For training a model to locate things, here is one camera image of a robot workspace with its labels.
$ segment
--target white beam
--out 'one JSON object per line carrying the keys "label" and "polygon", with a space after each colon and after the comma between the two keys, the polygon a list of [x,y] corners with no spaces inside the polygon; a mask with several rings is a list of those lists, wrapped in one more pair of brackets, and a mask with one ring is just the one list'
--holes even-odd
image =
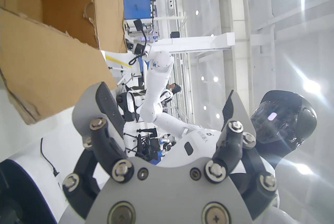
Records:
{"label": "white beam", "polygon": [[306,21],[276,32],[276,40],[285,41],[301,38],[305,35],[334,28],[334,14]]}
{"label": "white beam", "polygon": [[[312,2],[309,2],[309,3],[305,4],[305,10],[317,7],[317,6],[321,5],[321,4],[324,4],[324,3],[329,2],[329,1],[331,1],[331,0],[313,0]],[[299,14],[300,12],[302,12],[301,7],[294,8],[291,11],[288,11],[288,12],[282,14],[282,15],[279,15],[279,16],[273,18],[273,19],[270,19],[270,20],[264,22],[261,25],[254,26],[254,28],[255,28],[255,30],[260,30],[260,29],[262,29],[262,28],[264,28],[264,27],[266,27],[268,25],[272,25],[272,24],[274,24],[274,23],[276,23],[276,22],[278,22],[280,20],[286,19],[286,18],[288,18],[290,16],[293,16],[295,14]]]}
{"label": "white beam", "polygon": [[224,49],[235,45],[234,33],[224,33],[215,37],[181,37],[159,39],[153,43],[155,51],[166,50],[183,53],[194,50]]}

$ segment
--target humanoid robot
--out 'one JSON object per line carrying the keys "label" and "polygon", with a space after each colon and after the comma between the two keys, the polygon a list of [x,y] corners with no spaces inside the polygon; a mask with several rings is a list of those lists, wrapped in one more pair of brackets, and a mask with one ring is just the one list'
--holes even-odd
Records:
{"label": "humanoid robot", "polygon": [[[127,157],[124,121],[108,87],[89,87],[73,110],[85,150],[63,182],[70,205],[86,223],[297,223],[272,206],[275,167],[314,131],[310,104],[295,93],[272,91],[250,119],[232,91],[222,131],[187,124],[162,112],[173,57],[149,45],[127,47],[150,61],[141,118],[179,141],[156,166]],[[93,178],[98,162],[110,175],[101,190]]]}

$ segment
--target white robot body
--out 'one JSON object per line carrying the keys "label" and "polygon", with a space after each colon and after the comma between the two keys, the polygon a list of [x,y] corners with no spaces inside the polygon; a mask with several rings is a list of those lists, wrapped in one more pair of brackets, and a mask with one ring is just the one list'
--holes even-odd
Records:
{"label": "white robot body", "polygon": [[[173,147],[173,152],[168,152],[157,165],[159,167],[174,168],[185,166],[202,157],[212,158],[216,151],[216,143],[220,134],[220,131],[213,129],[200,128],[194,130],[183,136]],[[266,170],[275,176],[274,168],[262,157],[261,160]],[[232,173],[246,173],[241,161],[239,161]]]}

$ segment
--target ceiling light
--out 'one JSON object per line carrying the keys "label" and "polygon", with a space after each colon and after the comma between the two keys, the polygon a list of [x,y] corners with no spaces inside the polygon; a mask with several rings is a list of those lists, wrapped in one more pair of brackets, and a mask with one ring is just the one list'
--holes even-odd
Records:
{"label": "ceiling light", "polygon": [[319,93],[321,90],[320,85],[317,82],[311,80],[305,80],[303,87],[306,92],[313,94]]}
{"label": "ceiling light", "polygon": [[295,167],[301,174],[313,174],[312,170],[310,170],[310,168],[304,164],[295,164]]}

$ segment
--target bolt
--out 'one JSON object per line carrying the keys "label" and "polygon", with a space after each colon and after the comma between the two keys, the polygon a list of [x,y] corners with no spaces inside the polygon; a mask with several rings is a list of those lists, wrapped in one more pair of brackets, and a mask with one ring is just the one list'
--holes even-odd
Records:
{"label": "bolt", "polygon": [[137,177],[138,177],[139,180],[144,181],[148,177],[148,169],[141,168],[138,171]]}
{"label": "bolt", "polygon": [[73,177],[69,177],[64,180],[64,186],[67,187],[68,189],[73,187],[75,185],[75,180]]}
{"label": "bolt", "polygon": [[226,169],[212,160],[206,163],[204,170],[206,178],[214,183],[220,183],[226,177]]}
{"label": "bolt", "polygon": [[116,169],[116,174],[117,174],[118,176],[120,176],[120,175],[126,175],[127,173],[128,173],[128,167],[126,166],[125,163],[120,164],[120,165],[117,167],[117,169]]}
{"label": "bolt", "polygon": [[264,183],[267,187],[274,187],[276,184],[276,179],[273,175],[268,175],[265,177]]}
{"label": "bolt", "polygon": [[92,126],[94,128],[100,126],[101,124],[102,124],[102,120],[101,119],[92,120]]}
{"label": "bolt", "polygon": [[128,160],[121,159],[120,161],[116,162],[116,164],[112,168],[112,178],[117,182],[124,182],[125,175],[129,173],[129,169],[132,167],[132,163]]}
{"label": "bolt", "polygon": [[241,129],[242,125],[239,121],[236,121],[236,122],[232,122],[232,127],[234,129]]}
{"label": "bolt", "polygon": [[229,214],[219,203],[210,203],[202,213],[202,222],[205,224],[229,224]]}
{"label": "bolt", "polygon": [[231,121],[228,126],[233,132],[240,133],[243,131],[242,123],[239,121]]}
{"label": "bolt", "polygon": [[254,141],[252,135],[250,135],[250,134],[246,134],[246,135],[245,135],[245,140],[246,140],[247,143],[249,143],[249,144],[252,143],[252,142]]}
{"label": "bolt", "polygon": [[274,192],[277,189],[276,178],[272,174],[260,175],[260,183],[267,191]]}
{"label": "bolt", "polygon": [[201,179],[201,171],[197,168],[192,168],[190,170],[190,177],[192,180],[198,181],[199,179]]}
{"label": "bolt", "polygon": [[215,175],[217,178],[221,177],[223,174],[222,167],[217,163],[213,163],[212,166],[209,167],[209,171],[212,175]]}
{"label": "bolt", "polygon": [[90,136],[88,136],[83,144],[85,149],[91,148],[92,145],[92,138]]}
{"label": "bolt", "polygon": [[68,192],[72,192],[79,185],[79,176],[76,173],[67,175],[64,179],[63,185],[67,188]]}

